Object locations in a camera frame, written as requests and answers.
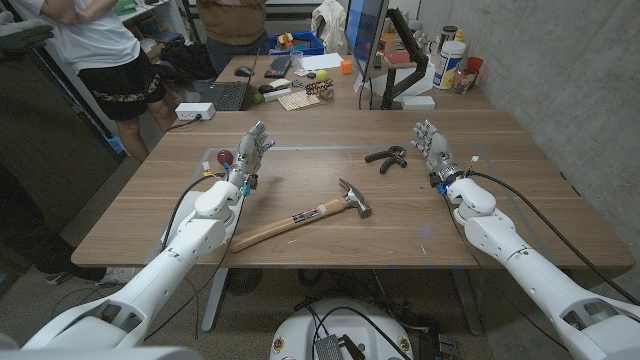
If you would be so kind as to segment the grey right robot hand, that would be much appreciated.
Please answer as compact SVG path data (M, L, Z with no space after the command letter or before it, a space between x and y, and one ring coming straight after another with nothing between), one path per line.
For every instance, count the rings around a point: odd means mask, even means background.
M429 169L429 182L432 188L444 193L463 171L457 165L451 147L438 128L428 120L417 122L413 128L416 139L411 140L413 147L419 149Z

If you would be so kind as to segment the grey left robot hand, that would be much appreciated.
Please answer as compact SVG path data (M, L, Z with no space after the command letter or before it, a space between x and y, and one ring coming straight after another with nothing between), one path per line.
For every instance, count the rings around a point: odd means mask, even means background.
M258 121L242 137L234 160L229 166L227 181L240 188L245 185L251 176L257 174L260 169L264 153L275 145L275 141L268 141L266 125Z

